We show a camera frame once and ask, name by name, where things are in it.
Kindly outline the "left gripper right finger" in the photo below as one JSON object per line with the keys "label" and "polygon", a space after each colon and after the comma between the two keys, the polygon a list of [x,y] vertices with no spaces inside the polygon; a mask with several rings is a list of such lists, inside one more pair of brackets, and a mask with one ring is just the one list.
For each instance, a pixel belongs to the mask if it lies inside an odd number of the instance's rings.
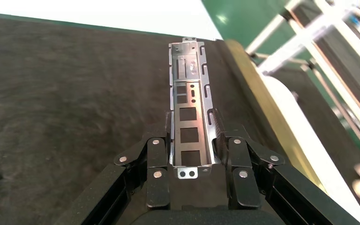
{"label": "left gripper right finger", "polygon": [[358,220],[285,158],[252,140],[245,128],[228,124],[219,110],[215,145],[229,171],[230,206],[258,211],[265,200],[279,225],[357,225]]}

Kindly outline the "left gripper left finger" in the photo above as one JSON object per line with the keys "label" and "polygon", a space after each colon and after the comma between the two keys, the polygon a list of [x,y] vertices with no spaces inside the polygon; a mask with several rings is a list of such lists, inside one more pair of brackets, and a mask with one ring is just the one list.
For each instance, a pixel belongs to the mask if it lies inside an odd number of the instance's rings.
{"label": "left gripper left finger", "polygon": [[146,188],[145,208],[170,208],[168,143],[164,137],[147,137],[129,153],[120,154],[73,201],[57,225],[114,225],[137,189]]}

